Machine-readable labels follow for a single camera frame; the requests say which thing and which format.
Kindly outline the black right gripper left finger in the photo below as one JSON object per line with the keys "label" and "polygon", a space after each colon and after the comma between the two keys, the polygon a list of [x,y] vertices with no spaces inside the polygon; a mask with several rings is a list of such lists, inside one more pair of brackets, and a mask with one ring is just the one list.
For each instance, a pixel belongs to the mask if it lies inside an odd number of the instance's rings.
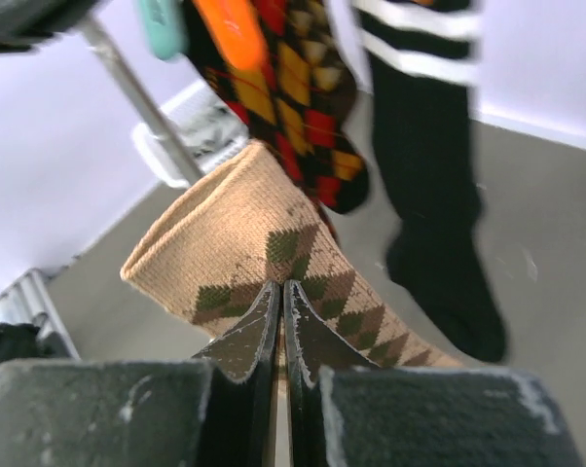
{"label": "black right gripper left finger", "polygon": [[270,466],[279,287],[183,361],[0,365],[0,466]]}

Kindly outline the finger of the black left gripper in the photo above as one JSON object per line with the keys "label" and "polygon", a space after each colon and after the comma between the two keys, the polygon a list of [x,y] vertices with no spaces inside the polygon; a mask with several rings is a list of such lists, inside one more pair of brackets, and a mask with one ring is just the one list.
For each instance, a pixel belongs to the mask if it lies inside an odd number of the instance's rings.
{"label": "finger of the black left gripper", "polygon": [[0,52],[29,52],[79,23],[97,0],[0,0]]}

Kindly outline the tan brown argyle sock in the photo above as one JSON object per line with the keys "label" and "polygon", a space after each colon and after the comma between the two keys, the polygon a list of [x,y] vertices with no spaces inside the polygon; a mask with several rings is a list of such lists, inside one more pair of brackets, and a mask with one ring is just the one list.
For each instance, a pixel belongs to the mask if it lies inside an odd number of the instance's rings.
{"label": "tan brown argyle sock", "polygon": [[178,198],[120,275],[213,337],[246,312],[264,283],[297,280],[326,325],[379,366],[456,364],[381,300],[257,141]]}

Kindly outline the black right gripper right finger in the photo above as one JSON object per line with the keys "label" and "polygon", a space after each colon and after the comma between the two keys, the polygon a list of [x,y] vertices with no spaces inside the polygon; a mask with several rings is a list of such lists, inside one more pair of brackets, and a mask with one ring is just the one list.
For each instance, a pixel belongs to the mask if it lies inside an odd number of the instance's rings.
{"label": "black right gripper right finger", "polygon": [[295,466],[578,466],[545,387],[507,368],[382,369],[283,287]]}

